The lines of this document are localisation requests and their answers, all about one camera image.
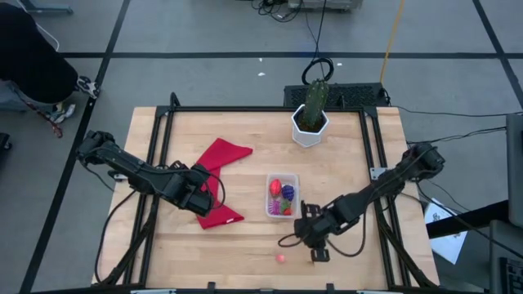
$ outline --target wooden tabletop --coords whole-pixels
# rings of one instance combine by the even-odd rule
[[[154,111],[155,108],[135,109],[125,144],[127,152],[144,160]],[[387,161],[393,167],[407,148],[400,115],[394,108],[379,109],[378,113]],[[192,165],[218,137],[254,150],[252,155],[221,169],[226,205],[245,220],[203,230],[193,213],[160,200],[147,287],[205,288],[208,282],[216,282],[218,288],[325,289],[326,283],[334,283],[336,289],[387,288],[373,205],[367,212],[363,252],[346,258],[329,250],[328,263],[312,263],[310,251],[304,245],[278,247],[277,240],[293,232],[293,222],[270,218],[265,213],[269,173],[297,174],[300,198],[321,206],[369,184],[358,115],[328,113],[328,116],[331,123],[323,141],[304,149],[292,140],[290,113],[175,113],[168,163],[180,160]],[[160,127],[156,160],[164,125],[165,119]],[[370,120],[368,125],[374,147]],[[373,157],[378,163],[375,150]],[[130,191],[127,183],[117,184],[111,209]],[[417,197],[412,185],[407,185],[404,192]],[[137,199],[134,196],[123,205],[108,226],[99,264],[101,277],[113,269],[127,250]],[[439,284],[419,203],[399,196],[396,206],[406,250],[426,276]],[[331,240],[343,251],[355,252],[362,238],[362,222],[343,235],[331,236]],[[390,248],[396,284],[401,284],[396,254]],[[284,254],[287,261],[277,263],[277,254]],[[140,252],[133,282],[137,281],[141,258]]]

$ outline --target small pink ball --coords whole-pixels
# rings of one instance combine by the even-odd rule
[[[284,263],[285,262],[285,255],[283,254],[278,254],[276,256],[276,261],[278,261],[279,263]]]

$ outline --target white plant pot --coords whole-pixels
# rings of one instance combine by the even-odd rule
[[[296,120],[294,120],[294,117],[302,110],[302,108],[305,107],[305,105],[300,105],[294,112],[291,119],[293,120],[293,140],[301,145],[302,147],[311,147],[313,145],[316,145],[321,142],[321,135],[324,133],[325,128],[327,128],[329,124],[329,118],[327,118],[327,115],[325,115],[325,112],[322,111],[321,113],[324,116],[324,125],[321,127],[321,130],[318,132],[310,132],[310,131],[301,131],[300,128],[296,124]]]

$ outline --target red cloth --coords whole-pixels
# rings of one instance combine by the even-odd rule
[[[199,164],[203,165],[209,172],[215,176],[220,176],[221,167],[232,163],[238,159],[244,158],[253,152],[252,149],[233,145],[226,140],[218,138],[198,159]],[[210,176],[207,180],[211,194],[214,197],[214,207],[220,205],[221,199],[218,199],[218,180]],[[243,221],[244,217],[228,208],[225,204],[218,208],[212,209],[205,218],[198,216],[198,222],[203,229],[215,227],[217,225],[226,225],[236,221]]]

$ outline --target concrete floor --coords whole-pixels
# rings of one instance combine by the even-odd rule
[[[103,53],[123,0],[53,0],[71,5],[71,16],[36,16],[60,40],[62,52]],[[384,52],[399,0],[365,0],[351,14],[325,16],[323,52]],[[523,2],[481,1],[505,52],[523,52]],[[309,14],[317,32],[320,13]],[[114,52],[277,52],[314,51],[300,14],[279,24],[258,16],[249,2],[234,0],[131,0]],[[407,0],[393,52],[495,53],[472,1]],[[69,59],[81,74],[95,77],[100,58]],[[103,92],[88,129],[112,132],[123,145],[132,110],[165,105],[175,91],[183,105],[282,105],[285,85],[298,85],[309,58],[172,58],[110,60]],[[333,59],[331,82],[377,82],[382,60]],[[523,60],[510,60],[523,78]],[[498,59],[392,59],[385,87],[392,104],[409,109],[469,114],[521,110]],[[2,113],[0,131],[12,136],[13,150],[0,176],[0,292],[20,289],[85,106],[58,140],[32,113]],[[503,118],[455,118],[402,112],[408,140],[426,140],[503,126]],[[505,135],[497,132],[438,144],[447,159],[435,182],[463,206],[483,207],[507,198]],[[432,185],[424,190],[458,208]],[[101,227],[111,192],[78,164],[74,167],[35,291],[86,287],[91,282]],[[474,243],[464,249],[475,252]]]

